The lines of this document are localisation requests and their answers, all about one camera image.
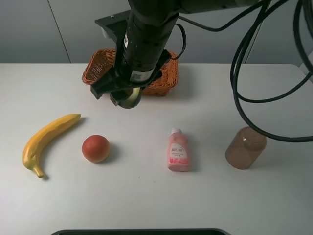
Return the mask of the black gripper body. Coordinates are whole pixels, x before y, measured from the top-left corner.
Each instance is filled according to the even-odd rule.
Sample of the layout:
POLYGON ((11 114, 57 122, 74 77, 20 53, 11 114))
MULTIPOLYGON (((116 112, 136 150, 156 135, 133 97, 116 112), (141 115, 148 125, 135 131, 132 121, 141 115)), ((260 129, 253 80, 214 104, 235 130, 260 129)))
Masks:
POLYGON ((170 34, 170 23, 128 23, 118 31, 114 64, 106 72, 116 77, 116 91, 146 87, 159 78, 161 67, 171 58, 164 49, 170 34))

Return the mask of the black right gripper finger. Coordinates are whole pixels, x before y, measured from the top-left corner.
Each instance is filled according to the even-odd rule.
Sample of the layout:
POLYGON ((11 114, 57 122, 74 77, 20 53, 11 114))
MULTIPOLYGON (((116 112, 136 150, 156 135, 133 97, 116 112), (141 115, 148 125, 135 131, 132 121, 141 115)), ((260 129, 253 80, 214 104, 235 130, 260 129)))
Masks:
POLYGON ((115 106, 119 106, 118 104, 119 104, 120 99, 122 98, 122 91, 123 90, 110 93, 110 99, 115 106))

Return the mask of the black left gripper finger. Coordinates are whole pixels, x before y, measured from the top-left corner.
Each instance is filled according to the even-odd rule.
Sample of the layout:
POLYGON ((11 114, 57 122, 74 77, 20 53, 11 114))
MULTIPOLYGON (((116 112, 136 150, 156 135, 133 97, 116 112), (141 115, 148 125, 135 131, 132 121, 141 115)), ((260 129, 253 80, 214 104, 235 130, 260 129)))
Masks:
POLYGON ((116 77, 110 73, 104 74, 98 81, 90 86, 90 91, 96 99, 99 99, 103 94, 114 92, 116 90, 116 77))

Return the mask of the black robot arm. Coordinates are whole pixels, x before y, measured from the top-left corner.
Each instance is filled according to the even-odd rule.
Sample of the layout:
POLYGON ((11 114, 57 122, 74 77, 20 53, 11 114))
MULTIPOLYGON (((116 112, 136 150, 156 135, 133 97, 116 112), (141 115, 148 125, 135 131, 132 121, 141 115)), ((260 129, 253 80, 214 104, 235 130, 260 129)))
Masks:
POLYGON ((181 13, 236 7, 258 8, 258 0, 130 0, 130 10, 95 20, 116 44, 115 59, 90 86, 96 99, 109 93, 112 103, 130 109, 143 90, 161 78, 162 66, 177 60, 165 50, 181 13))

